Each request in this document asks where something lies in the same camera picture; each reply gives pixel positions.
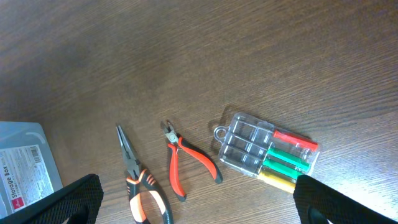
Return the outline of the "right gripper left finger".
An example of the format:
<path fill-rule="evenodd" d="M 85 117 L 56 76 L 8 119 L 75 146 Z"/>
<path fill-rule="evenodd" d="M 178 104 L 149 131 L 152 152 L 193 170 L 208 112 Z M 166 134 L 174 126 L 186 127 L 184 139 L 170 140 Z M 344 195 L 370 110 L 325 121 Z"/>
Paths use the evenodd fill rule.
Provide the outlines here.
<path fill-rule="evenodd" d="M 1 219 L 1 224 L 94 224 L 103 196 L 99 176 L 88 174 L 48 197 Z"/>

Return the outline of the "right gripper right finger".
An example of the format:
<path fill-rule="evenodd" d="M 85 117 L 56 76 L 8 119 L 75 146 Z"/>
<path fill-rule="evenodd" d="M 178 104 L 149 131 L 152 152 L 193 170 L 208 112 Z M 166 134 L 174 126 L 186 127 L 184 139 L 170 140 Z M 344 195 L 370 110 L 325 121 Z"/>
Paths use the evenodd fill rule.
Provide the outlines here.
<path fill-rule="evenodd" d="M 293 198 L 304 224 L 397 224 L 308 175 L 298 177 Z"/>

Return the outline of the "clear plastic storage box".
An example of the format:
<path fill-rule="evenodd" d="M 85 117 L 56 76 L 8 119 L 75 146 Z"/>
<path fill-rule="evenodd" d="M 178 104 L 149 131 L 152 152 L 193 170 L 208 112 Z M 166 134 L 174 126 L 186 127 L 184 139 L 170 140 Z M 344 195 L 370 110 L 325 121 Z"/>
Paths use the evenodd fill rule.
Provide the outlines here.
<path fill-rule="evenodd" d="M 39 123 L 1 122 L 1 218 L 63 188 Z"/>

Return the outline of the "clear case of mini screwdrivers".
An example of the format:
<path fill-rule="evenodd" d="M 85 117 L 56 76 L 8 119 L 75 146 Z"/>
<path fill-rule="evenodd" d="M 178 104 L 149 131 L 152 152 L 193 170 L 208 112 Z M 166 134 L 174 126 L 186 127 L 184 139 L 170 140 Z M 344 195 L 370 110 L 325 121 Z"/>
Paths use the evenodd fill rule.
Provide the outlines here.
<path fill-rule="evenodd" d="M 311 175 L 321 146 L 305 136 L 246 113 L 214 129 L 221 163 L 244 175 L 293 193 L 300 175 Z"/>

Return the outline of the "long-nose pliers orange-black handles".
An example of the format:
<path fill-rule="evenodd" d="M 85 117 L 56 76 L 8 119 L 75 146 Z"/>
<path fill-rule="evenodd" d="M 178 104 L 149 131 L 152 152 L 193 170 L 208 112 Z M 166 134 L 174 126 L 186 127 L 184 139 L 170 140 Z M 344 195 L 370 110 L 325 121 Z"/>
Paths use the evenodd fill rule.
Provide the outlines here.
<path fill-rule="evenodd" d="M 150 223 L 141 200 L 140 186 L 144 186 L 155 199 L 165 224 L 174 224 L 174 218 L 170 203 L 160 184 L 150 171 L 142 165 L 130 139 L 122 129 L 121 125 L 116 126 L 116 132 L 121 146 L 123 161 L 127 167 L 126 177 L 129 206 L 133 219 L 137 224 Z"/>

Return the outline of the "small red-handled cutter pliers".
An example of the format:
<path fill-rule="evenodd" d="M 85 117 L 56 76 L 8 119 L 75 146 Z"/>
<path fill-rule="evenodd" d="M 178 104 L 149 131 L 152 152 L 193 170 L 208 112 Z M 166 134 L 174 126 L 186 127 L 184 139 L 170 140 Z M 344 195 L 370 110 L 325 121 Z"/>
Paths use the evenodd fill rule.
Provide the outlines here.
<path fill-rule="evenodd" d="M 171 188 L 179 201 L 187 199 L 187 193 L 183 188 L 180 175 L 183 173 L 181 168 L 185 168 L 188 162 L 199 162 L 210 174 L 216 184 L 223 182 L 223 176 L 216 162 L 203 150 L 187 141 L 181 134 L 176 132 L 173 124 L 169 120 L 161 121 L 160 127 L 167 139 L 167 149 L 169 157 L 169 182 Z"/>

